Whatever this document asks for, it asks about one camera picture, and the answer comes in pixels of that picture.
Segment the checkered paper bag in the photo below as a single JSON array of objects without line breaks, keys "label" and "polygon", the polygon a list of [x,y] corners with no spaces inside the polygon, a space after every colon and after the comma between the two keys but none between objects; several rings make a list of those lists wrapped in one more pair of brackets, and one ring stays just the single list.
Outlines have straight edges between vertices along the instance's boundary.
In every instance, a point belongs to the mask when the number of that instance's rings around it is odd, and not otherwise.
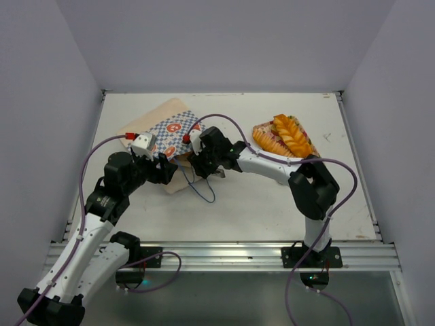
[{"label": "checkered paper bag", "polygon": [[168,185],[163,185],[163,190],[174,194],[187,187],[191,188],[198,196],[208,203],[215,202],[215,192],[210,188],[212,198],[208,199],[194,187],[194,182],[201,178],[194,175],[187,157],[192,153],[189,145],[182,143],[183,136],[190,127],[203,131],[203,124],[195,124],[198,117],[179,98],[171,98],[157,108],[143,114],[137,119],[123,126],[117,134],[128,132],[140,134],[148,132],[156,137],[153,154],[164,153],[168,160],[178,166]]}]

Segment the long ridged orange bread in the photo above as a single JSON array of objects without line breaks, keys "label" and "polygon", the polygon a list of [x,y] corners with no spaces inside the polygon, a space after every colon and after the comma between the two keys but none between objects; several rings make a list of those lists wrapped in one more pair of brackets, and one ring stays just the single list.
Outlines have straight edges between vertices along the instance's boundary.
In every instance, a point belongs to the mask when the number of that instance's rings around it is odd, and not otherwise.
[{"label": "long ridged orange bread", "polygon": [[279,156],[295,158],[295,155],[287,148],[276,142],[271,136],[268,136],[267,133],[262,132],[259,129],[255,129],[252,132],[252,138],[256,142],[256,144],[269,153],[277,154]]}]

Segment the twisted orange bread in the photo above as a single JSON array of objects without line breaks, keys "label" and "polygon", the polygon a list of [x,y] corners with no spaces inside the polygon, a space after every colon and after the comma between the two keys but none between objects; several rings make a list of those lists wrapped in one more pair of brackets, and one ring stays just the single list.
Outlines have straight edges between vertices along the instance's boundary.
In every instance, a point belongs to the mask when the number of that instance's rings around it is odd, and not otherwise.
[{"label": "twisted orange bread", "polygon": [[280,114],[274,117],[273,123],[281,140],[296,157],[306,158],[313,153],[305,135],[293,119]]}]

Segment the metal tongs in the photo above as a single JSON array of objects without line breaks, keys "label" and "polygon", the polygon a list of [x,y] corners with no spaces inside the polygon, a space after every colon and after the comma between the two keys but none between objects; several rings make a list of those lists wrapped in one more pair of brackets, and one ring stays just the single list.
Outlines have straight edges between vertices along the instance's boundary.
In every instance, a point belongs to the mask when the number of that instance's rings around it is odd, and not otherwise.
[{"label": "metal tongs", "polygon": [[223,179],[223,178],[226,177],[226,173],[225,173],[225,170],[224,170],[223,168],[217,168],[217,169],[212,173],[212,175],[213,175],[214,177],[219,177],[219,178],[221,178],[221,179]]}]

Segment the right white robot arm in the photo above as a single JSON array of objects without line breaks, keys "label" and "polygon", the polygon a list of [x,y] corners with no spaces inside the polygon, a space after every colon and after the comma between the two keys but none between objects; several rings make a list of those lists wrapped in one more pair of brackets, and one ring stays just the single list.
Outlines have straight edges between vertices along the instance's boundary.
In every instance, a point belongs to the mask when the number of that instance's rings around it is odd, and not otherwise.
[{"label": "right white robot arm", "polygon": [[194,129],[184,136],[193,153],[188,161],[196,175],[207,178],[219,167],[240,173],[253,173],[290,187],[296,208],[305,217],[302,257],[309,266],[319,266],[327,258],[331,237],[327,214],[336,202],[339,186],[323,162],[302,163],[300,158],[280,158],[254,151],[243,141],[231,143],[219,128],[201,132]]}]

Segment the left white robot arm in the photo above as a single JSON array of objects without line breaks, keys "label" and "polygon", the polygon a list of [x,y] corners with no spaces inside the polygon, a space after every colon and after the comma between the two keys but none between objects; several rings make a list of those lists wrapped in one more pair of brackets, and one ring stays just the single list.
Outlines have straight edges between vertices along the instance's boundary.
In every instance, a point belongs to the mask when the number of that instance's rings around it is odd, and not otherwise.
[{"label": "left white robot arm", "polygon": [[129,196],[145,182],[168,184],[177,165],[161,153],[150,160],[126,152],[110,155],[104,175],[87,200],[82,218],[50,271],[33,289],[23,289],[18,305],[34,325],[79,325],[91,299],[123,265],[141,259],[140,239],[126,232],[111,237],[95,253],[129,206]]}]

